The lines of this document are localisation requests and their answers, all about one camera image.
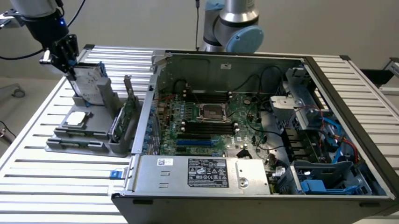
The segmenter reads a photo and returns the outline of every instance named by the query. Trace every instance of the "aluminum slatted table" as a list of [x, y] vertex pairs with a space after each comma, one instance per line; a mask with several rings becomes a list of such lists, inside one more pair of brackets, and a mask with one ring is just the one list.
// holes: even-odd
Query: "aluminum slatted table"
[[[152, 52], [96, 46], [84, 50], [82, 55], [85, 62], [105, 63], [112, 88], [121, 97], [125, 96], [122, 77], [132, 76], [133, 91], [142, 100], [152, 75]], [[397, 110], [351, 61], [343, 61], [339, 56], [313, 58], [387, 160], [399, 170]], [[62, 78], [0, 159], [0, 223], [125, 223], [108, 196], [108, 176], [112, 170], [128, 166], [129, 158], [44, 150], [46, 138], [73, 104], [72, 95]], [[391, 136], [384, 139], [388, 146], [381, 140], [385, 133]], [[114, 190], [122, 184], [121, 180], [114, 181]], [[396, 219], [399, 213], [359, 223], [393, 224], [399, 222]]]

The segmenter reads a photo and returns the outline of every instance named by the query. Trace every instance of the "white wall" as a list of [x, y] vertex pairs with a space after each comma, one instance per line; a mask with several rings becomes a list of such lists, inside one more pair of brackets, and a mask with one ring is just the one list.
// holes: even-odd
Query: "white wall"
[[[80, 0], [64, 4], [68, 21]], [[193, 5], [192, 0], [88, 0], [70, 33], [80, 47], [93, 43], [192, 49]], [[397, 0], [256, 0], [256, 5], [265, 30], [260, 51], [345, 54], [363, 68], [380, 68], [388, 57], [399, 56]], [[9, 1], [0, 0], [0, 9], [9, 7]], [[0, 31], [0, 55], [20, 56], [38, 47], [25, 28]], [[0, 60], [0, 77], [58, 78], [40, 67], [38, 58]]]

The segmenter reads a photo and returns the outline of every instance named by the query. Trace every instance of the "blue pcie slot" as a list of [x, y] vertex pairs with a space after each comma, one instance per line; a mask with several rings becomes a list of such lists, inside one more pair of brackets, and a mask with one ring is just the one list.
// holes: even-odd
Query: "blue pcie slot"
[[195, 140], [177, 140], [176, 142], [177, 146], [213, 146], [212, 141], [195, 141]]

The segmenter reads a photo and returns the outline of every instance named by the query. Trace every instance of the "gray robot arm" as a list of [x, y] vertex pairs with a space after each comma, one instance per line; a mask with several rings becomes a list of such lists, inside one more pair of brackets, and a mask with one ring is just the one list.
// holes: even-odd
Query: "gray robot arm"
[[255, 0], [208, 0], [201, 51], [253, 53], [264, 32]]

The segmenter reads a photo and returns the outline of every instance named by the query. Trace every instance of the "white sticker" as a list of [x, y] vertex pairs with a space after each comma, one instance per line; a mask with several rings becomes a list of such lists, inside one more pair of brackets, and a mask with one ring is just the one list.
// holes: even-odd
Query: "white sticker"
[[231, 64], [221, 64], [220, 69], [231, 69]]
[[157, 159], [156, 165], [157, 166], [172, 166], [173, 159]]

